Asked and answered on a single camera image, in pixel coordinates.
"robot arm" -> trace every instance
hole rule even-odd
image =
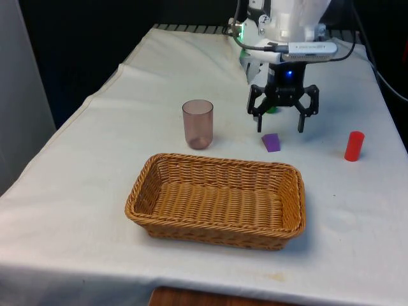
[[[319,21],[331,1],[250,0],[247,20],[237,25],[236,14],[231,21],[232,34],[246,55],[254,60],[273,64],[329,61],[337,53],[336,44],[316,40],[326,31],[326,26]],[[271,46],[280,51],[271,50]]]
[[[248,113],[258,120],[259,133],[262,116],[271,108],[295,106],[300,112],[299,133],[303,132],[305,119],[319,113],[319,89],[316,85],[304,88],[303,79],[307,64],[330,61],[337,53],[336,44],[320,40],[326,27],[319,21],[331,1],[249,0],[247,19],[238,24],[238,0],[231,30],[243,48],[240,61],[248,80],[258,74],[261,62],[269,64],[266,86],[252,85],[247,104]],[[255,107],[262,94],[265,98]],[[310,98],[307,108],[300,103],[304,94]]]

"green object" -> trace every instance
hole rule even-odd
[[[276,111],[277,111],[277,107],[276,106],[274,106],[274,107],[272,107],[271,109],[269,109],[268,111],[267,111],[267,113],[276,113]]]

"plastic cup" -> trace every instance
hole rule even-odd
[[[205,100],[191,100],[182,109],[187,144],[194,150],[207,148],[212,143],[214,106]]]

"woven basket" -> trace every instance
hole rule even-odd
[[[304,186],[287,164],[158,154],[125,213],[152,237],[279,250],[305,228]]]

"purple block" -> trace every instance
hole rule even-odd
[[[281,150],[278,134],[267,134],[262,137],[262,141],[268,152],[278,152]]]

